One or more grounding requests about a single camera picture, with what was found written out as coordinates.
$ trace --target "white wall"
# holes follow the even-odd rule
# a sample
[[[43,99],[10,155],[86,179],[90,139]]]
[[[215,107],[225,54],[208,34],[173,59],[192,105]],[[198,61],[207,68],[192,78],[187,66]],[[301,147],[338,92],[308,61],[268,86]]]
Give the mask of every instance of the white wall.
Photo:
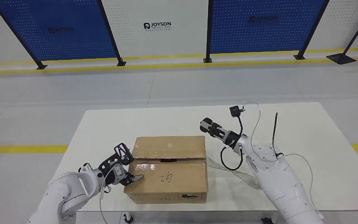
[[[103,0],[122,57],[204,54],[208,0]],[[144,23],[171,22],[146,31]],[[345,48],[358,29],[358,0],[331,0],[308,49]],[[358,40],[352,48],[358,48]],[[0,18],[0,62],[32,61]]]

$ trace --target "panel base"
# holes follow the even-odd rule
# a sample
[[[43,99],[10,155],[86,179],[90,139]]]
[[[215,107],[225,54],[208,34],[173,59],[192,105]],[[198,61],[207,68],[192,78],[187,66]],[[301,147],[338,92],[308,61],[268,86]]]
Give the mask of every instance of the panel base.
[[[118,62],[118,64],[117,64],[117,66],[125,66],[125,63],[127,63],[127,62]]]
[[[42,70],[42,69],[45,69],[47,67],[47,64],[44,64],[44,65],[42,65],[42,66],[39,66],[38,68],[37,68],[37,70]]]
[[[332,54],[332,55],[327,56],[327,58],[336,62],[337,64],[348,64],[348,63],[356,61],[355,59],[348,57],[347,55],[342,54],[342,53]]]
[[[294,55],[294,57],[296,58],[296,60],[305,60],[304,56],[299,56],[298,54]]]
[[[211,58],[208,58],[208,59],[203,58],[203,60],[204,60],[204,63],[211,63],[211,62],[213,62],[213,61],[211,60]]]

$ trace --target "box flap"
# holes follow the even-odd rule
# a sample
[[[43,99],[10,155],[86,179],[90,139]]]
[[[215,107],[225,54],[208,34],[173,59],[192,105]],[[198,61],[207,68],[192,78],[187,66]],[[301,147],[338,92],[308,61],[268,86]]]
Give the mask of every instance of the box flap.
[[[132,152],[134,158],[205,159],[204,136],[138,137]]]
[[[208,192],[206,162],[134,161],[129,172],[144,177],[124,188],[124,193],[206,193]]]

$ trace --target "pegboard panel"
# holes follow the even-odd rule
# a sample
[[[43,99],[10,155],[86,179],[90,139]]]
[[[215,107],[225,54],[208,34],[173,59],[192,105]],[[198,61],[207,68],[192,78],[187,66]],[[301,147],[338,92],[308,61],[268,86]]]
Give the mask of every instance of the pegboard panel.
[[[3,0],[0,10],[37,60],[116,57],[96,0]]]
[[[205,52],[208,0],[102,2],[123,57]]]
[[[326,16],[332,17],[341,25],[358,28],[358,1],[331,0],[326,9]]]
[[[104,8],[116,43],[136,42],[126,4],[106,4]]]
[[[214,0],[211,53],[299,50],[324,0]]]
[[[308,49],[345,48],[357,30],[358,0],[330,0]]]

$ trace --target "white table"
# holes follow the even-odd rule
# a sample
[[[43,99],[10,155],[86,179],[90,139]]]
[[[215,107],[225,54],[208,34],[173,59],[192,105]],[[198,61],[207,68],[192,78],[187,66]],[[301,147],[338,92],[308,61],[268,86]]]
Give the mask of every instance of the white table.
[[[278,112],[275,144],[283,153],[299,153],[310,162],[314,173],[313,199],[317,208],[321,211],[358,211],[358,155],[322,106],[311,102],[262,104],[260,107],[262,115],[253,143],[271,143],[274,117]],[[251,135],[258,109],[256,105],[245,108],[241,117],[243,133]],[[132,149],[138,136],[204,135],[207,155],[220,163],[223,144],[199,130],[200,121],[205,117],[239,132],[238,121],[231,117],[227,105],[89,110],[83,116],[56,174],[77,171],[85,162],[97,167],[113,154],[113,147],[120,142]],[[239,161],[233,152],[227,152],[224,159],[232,167]],[[288,161],[308,192],[310,172],[306,163],[299,157],[288,157]],[[251,173],[245,163],[240,171]],[[136,205],[123,193],[123,186],[117,185],[112,187],[110,195],[105,195],[102,208],[104,211],[125,212],[276,210],[262,191],[251,188],[231,173],[209,168],[208,177],[206,204]],[[97,197],[80,210],[89,211],[99,211]]]

